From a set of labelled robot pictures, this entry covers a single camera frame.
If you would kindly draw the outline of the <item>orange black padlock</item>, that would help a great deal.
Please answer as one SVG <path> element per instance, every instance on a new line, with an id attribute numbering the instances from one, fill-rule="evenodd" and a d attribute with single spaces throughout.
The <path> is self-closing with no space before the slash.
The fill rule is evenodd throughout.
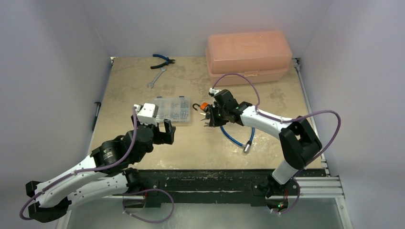
<path id="1" fill-rule="evenodd" d="M 207 113 L 209 111 L 209 109 L 210 109 L 210 105 L 208 103 L 202 103 L 202 104 L 194 103 L 192 105 L 192 108 L 195 111 L 201 110 L 201 111 Z"/>

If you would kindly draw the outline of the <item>blue cable lock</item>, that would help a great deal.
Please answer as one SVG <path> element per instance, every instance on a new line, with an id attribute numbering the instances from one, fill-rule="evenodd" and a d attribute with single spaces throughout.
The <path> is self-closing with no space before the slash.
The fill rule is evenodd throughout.
<path id="1" fill-rule="evenodd" d="M 253 128 L 253 127 L 251 128 L 250 138 L 249 138 L 249 140 L 248 140 L 245 144 L 242 144 L 241 142 L 239 142 L 239 141 L 237 141 L 236 139 L 234 139 L 233 137 L 231 137 L 231 136 L 226 132 L 226 130 L 224 129 L 223 126 L 220 126 L 220 129 L 221 129 L 223 135 L 224 135 L 229 141 L 231 141 L 233 144 L 237 145 L 238 147 L 243 148 L 243 152 L 244 152 L 245 154 L 248 154 L 248 153 L 249 153 L 249 151 L 250 151 L 250 149 L 251 149 L 251 146 L 252 146 L 252 142 L 253 142 L 253 140 L 254 140 L 255 133 L 256 133 L 256 129 L 255 129 L 255 128 Z"/>

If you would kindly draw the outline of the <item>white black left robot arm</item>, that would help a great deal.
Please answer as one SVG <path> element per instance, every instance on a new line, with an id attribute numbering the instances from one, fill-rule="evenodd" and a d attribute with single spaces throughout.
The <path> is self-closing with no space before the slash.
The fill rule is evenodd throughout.
<path id="1" fill-rule="evenodd" d="M 20 218 L 46 223 L 106 196 L 162 192 L 141 181 L 139 171 L 129 165 L 140 162 L 154 145 L 172 145 L 176 127 L 165 119 L 162 132 L 154 119 L 143 122 L 140 117 L 133 115 L 132 130 L 103 142 L 71 169 L 48 181 L 28 182 L 25 188 L 30 199 L 20 210 Z"/>

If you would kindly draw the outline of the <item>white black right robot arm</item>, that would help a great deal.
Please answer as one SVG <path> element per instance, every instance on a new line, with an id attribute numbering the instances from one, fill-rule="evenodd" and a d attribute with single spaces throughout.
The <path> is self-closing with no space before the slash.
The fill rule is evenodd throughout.
<path id="1" fill-rule="evenodd" d="M 237 102 L 227 90 L 210 89 L 211 104 L 194 104 L 194 110 L 205 112 L 207 126 L 221 127 L 227 123 L 247 126 L 267 133 L 280 141 L 283 161 L 268 176 L 267 197 L 282 193 L 287 183 L 320 152 L 322 144 L 307 119 L 284 119 L 257 109 L 248 102 Z"/>

